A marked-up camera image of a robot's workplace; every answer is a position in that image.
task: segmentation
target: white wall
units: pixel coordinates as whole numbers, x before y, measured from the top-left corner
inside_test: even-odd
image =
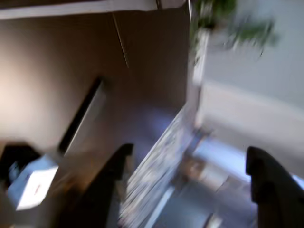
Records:
[[[260,59],[257,50],[239,49],[215,51],[209,42],[205,77],[284,101],[304,109],[304,1],[246,0],[241,1],[243,12],[250,1],[251,11],[264,17],[273,16],[280,42],[267,48]]]
[[[216,135],[231,145],[241,145],[244,151],[250,145],[267,149],[288,170],[303,177],[304,1],[247,0],[241,4],[239,14],[253,11],[274,16],[280,42],[258,59],[259,51],[254,49],[215,51],[211,36],[196,124],[209,125]]]

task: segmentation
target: molding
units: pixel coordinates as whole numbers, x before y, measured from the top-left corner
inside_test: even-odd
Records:
[[[149,11],[155,9],[157,9],[157,5],[152,0],[97,0],[48,6],[0,9],[0,20],[92,14],[121,10]]]

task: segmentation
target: wall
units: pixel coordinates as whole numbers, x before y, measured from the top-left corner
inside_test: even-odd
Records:
[[[273,15],[281,40],[258,58],[259,51],[250,48],[216,50],[217,38],[211,36],[196,122],[197,126],[209,125],[216,137],[220,134],[229,138],[229,144],[241,144],[244,151],[250,145],[267,149],[288,170],[302,177],[303,10],[304,2],[299,0],[241,2],[238,16],[250,11]],[[239,134],[232,137],[230,132]]]
[[[259,15],[275,18],[275,28],[281,38],[278,46],[267,48],[258,59],[259,52],[251,49],[235,53],[215,51],[211,41],[206,59],[206,80],[232,85],[304,109],[304,2],[258,0],[250,2],[250,7]],[[247,7],[242,5],[242,10],[246,12]]]
[[[127,74],[111,15],[1,21],[0,31],[1,139],[57,146],[93,79]]]

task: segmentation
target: floor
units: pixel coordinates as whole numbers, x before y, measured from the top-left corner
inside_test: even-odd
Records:
[[[221,227],[249,228],[255,218],[250,205],[236,208],[225,198],[231,195],[218,197],[203,185],[189,182],[173,193],[153,227],[202,228],[210,214],[216,213],[223,219]]]

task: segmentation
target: beige wall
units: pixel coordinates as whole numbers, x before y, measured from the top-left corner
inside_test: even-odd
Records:
[[[57,146],[93,78],[125,74],[111,15],[0,22],[0,138]]]

